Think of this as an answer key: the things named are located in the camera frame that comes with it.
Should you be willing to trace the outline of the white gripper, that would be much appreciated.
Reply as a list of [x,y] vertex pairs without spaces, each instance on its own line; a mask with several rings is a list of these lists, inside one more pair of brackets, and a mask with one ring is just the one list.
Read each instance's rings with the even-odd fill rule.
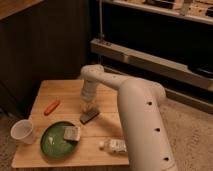
[[82,91],[81,92],[81,107],[83,112],[91,110],[95,106],[95,92]]

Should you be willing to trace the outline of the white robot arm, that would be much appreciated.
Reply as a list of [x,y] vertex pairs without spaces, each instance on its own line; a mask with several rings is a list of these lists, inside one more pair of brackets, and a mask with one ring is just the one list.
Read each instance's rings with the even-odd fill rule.
[[117,91],[117,107],[132,171],[178,171],[161,118],[159,106],[166,98],[164,87],[142,78],[107,73],[102,65],[81,69],[82,100],[96,97],[102,83]]

